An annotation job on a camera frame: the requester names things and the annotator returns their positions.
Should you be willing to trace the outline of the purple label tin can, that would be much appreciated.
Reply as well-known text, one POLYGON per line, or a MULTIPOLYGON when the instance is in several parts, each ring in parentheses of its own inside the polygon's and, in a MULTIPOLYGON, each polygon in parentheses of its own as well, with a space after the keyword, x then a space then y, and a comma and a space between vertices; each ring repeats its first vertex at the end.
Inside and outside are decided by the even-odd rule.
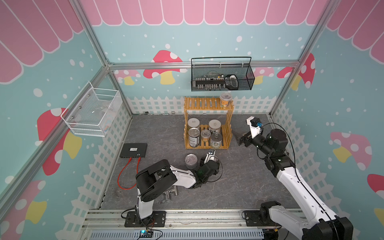
POLYGON ((189 170, 195 170, 198 166, 198 158, 194 154, 188 154, 185 157, 185 165, 189 170))

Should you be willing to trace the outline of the short pull-tab tin can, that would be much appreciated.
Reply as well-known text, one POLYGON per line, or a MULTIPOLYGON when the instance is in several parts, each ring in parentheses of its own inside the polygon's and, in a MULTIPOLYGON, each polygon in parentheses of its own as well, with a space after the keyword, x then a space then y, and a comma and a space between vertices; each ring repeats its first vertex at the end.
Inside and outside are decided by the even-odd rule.
POLYGON ((211 133, 210 146, 213 149, 219 149, 222 146, 223 136, 220 133, 211 133))

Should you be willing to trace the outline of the wooden two-tier shelf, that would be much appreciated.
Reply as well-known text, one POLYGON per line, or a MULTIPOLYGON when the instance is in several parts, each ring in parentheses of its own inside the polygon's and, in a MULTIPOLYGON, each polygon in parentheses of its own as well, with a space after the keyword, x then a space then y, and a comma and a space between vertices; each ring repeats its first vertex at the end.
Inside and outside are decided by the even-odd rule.
POLYGON ((221 105, 221 99, 203 98, 203 97, 186 97, 184 99, 184 142, 186 149, 193 149, 189 140, 190 125, 188 122, 191 117, 196 117, 200 124, 200 131, 210 130, 219 132, 222 135, 222 143, 220 150, 227 150, 232 140, 231 120, 235 110, 233 101, 229 101, 227 106, 221 105))

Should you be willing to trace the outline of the small clear lid jar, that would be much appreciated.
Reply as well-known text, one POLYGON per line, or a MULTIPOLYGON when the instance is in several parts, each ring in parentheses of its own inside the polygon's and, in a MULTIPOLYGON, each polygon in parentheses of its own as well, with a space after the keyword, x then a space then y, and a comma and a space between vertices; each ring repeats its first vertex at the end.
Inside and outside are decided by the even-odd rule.
POLYGON ((201 140, 202 142, 204 143, 207 143, 209 142, 210 138, 211 138, 211 131, 208 130, 208 129, 205 129, 205 130, 202 130, 201 131, 201 140))

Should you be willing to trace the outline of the tall silver pull-tab can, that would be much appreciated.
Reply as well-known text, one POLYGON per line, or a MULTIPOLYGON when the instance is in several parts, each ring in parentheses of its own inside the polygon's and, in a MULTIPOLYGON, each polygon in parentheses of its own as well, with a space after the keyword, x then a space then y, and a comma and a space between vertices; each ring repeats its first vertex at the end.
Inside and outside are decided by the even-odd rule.
POLYGON ((188 130, 189 146, 192 148, 196 148, 200 146, 200 143, 201 143, 200 136, 201 136, 201 132, 198 128, 190 128, 188 130))

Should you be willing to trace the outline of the orange seed plastic jar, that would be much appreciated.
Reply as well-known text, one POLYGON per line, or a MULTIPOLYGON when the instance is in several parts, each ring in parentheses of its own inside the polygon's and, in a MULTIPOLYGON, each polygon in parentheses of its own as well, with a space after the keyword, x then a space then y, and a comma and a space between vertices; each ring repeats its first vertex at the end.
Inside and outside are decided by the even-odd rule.
POLYGON ((226 108, 230 105, 232 101, 232 95, 230 93, 222 93, 220 95, 220 105, 223 108, 226 108))

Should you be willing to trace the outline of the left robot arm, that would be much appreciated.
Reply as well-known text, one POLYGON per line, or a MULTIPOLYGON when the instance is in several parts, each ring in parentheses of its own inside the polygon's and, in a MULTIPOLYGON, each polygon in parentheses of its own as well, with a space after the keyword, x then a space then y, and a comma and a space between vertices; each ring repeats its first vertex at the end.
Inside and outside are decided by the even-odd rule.
POLYGON ((156 198, 173 186, 186 189, 200 188, 209 182, 209 178, 219 173, 219 161, 209 160, 197 171, 181 170, 161 160, 136 174, 138 200, 136 212, 143 220, 153 214, 156 198))

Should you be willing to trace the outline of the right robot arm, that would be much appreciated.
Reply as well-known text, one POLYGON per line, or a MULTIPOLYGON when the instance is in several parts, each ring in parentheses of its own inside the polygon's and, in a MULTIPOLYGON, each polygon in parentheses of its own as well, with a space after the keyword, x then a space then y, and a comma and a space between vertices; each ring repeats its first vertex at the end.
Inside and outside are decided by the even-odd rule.
POLYGON ((300 240, 350 240, 353 224, 346 217, 339 217, 304 181, 296 165, 286 154, 291 141, 280 129, 273 129, 264 137, 233 133, 238 145, 253 145, 265 154, 265 165, 293 196, 305 215, 301 219, 276 201, 262 204, 261 220, 281 225, 300 240))

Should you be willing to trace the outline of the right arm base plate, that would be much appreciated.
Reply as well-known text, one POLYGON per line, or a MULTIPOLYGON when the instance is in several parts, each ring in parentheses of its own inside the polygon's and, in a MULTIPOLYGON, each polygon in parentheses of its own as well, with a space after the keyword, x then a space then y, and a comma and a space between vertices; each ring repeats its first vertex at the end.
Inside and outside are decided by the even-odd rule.
POLYGON ((247 227, 264 227, 277 228, 282 226, 273 222, 269 214, 264 209, 261 210, 245 210, 242 212, 242 218, 245 220, 247 227))

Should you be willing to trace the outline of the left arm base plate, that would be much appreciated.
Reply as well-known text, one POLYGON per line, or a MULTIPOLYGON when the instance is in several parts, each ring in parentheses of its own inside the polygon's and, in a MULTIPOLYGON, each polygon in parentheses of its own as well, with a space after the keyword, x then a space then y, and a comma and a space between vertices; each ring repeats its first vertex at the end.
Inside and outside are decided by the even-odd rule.
POLYGON ((140 219, 134 211, 123 212, 122 219, 125 220, 126 228, 163 228, 165 226, 166 211, 154 211, 151 216, 140 219))

